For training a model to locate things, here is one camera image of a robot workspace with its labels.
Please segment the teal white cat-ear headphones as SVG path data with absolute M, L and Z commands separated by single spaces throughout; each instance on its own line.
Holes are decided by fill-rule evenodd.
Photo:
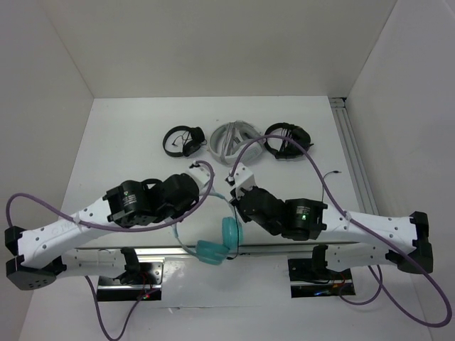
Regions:
M 224 195 L 214 190 L 208 195 L 222 200 L 230 210 L 230 215 L 223 217 L 220 221 L 220 239 L 216 242 L 200 239 L 190 247 L 181 241 L 177 224 L 172 226 L 172 232 L 178 245 L 189 256 L 204 264 L 219 266 L 224 261 L 233 260 L 239 256 L 244 238 L 243 228 L 237 210 Z

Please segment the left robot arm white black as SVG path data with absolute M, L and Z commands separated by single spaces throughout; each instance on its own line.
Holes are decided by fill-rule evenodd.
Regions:
M 164 181 L 126 180 L 69 219 L 32 230 L 9 227 L 5 245 L 14 257 L 6 262 L 6 277 L 22 291 L 69 276 L 104 276 L 133 283 L 141 273 L 133 248 L 81 250 L 80 246 L 114 228 L 128 232 L 176 219 L 198 203 L 207 183 L 188 173 Z

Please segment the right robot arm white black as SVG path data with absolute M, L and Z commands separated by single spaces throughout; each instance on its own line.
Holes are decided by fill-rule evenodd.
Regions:
M 376 264 L 395 265 L 409 274 L 433 272 L 429 220 L 424 212 L 415 211 L 408 217 L 340 213 L 322 201 L 281 200 L 256 185 L 233 189 L 230 194 L 244 222 L 255 222 L 272 236 L 318 241 L 310 262 L 317 278 Z

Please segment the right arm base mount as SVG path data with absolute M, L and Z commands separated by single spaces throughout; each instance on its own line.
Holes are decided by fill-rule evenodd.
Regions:
M 354 296 L 355 287 L 350 269 L 342 272 L 317 269 L 312 264 L 313 247 L 298 246 L 287 253 L 292 298 Z

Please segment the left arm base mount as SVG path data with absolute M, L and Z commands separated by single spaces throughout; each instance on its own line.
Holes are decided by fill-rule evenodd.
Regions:
M 160 301 L 164 261 L 140 261 L 130 247 L 120 250 L 121 273 L 115 277 L 100 276 L 96 296 L 100 302 Z

